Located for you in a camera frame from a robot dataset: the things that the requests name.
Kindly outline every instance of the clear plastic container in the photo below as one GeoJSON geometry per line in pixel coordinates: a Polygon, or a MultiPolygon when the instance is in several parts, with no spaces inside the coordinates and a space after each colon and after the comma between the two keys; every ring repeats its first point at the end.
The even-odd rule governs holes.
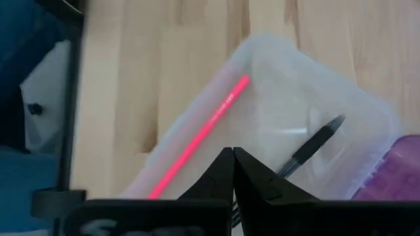
{"type": "Polygon", "coordinates": [[[337,133],[289,180],[321,199],[349,199],[399,137],[398,117],[383,101],[284,39],[251,37],[180,115],[121,197],[147,197],[244,74],[251,84],[161,198],[179,197],[226,146],[243,147],[277,170],[321,126],[343,114],[337,133]]]}

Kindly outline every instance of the wooden surface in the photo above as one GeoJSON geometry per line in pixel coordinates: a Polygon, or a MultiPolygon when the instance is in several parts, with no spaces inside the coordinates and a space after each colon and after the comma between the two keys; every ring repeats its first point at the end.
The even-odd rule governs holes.
{"type": "Polygon", "coordinates": [[[420,132],[418,0],[90,0],[72,187],[116,196],[228,55],[270,32],[420,132]]]}

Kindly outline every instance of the black pen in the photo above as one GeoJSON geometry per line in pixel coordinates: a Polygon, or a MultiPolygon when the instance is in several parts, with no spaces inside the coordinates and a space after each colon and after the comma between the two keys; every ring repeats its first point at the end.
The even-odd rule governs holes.
{"type": "MultiPolygon", "coordinates": [[[[339,129],[343,121],[344,115],[331,120],[324,125],[317,133],[315,133],[308,141],[306,141],[279,169],[278,176],[281,178],[288,178],[299,167],[301,167],[307,160],[309,160],[339,129]]],[[[238,202],[234,201],[234,209],[232,211],[232,228],[236,227],[241,222],[239,215],[238,202]]]]}

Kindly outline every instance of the blue object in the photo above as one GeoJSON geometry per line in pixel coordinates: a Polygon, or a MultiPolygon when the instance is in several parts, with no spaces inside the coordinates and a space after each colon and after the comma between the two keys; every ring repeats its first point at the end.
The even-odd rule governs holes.
{"type": "Polygon", "coordinates": [[[23,154],[0,147],[0,232],[52,228],[52,222],[31,217],[32,191],[54,187],[58,159],[23,154]]]}
{"type": "Polygon", "coordinates": [[[56,42],[64,25],[34,0],[0,1],[0,106],[56,42]]]}

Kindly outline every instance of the black screw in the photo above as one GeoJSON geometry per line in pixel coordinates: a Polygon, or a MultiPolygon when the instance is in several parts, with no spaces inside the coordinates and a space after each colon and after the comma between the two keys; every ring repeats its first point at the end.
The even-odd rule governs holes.
{"type": "Polygon", "coordinates": [[[42,115],[42,112],[44,111],[44,108],[38,103],[28,104],[27,108],[31,115],[42,115]]]}

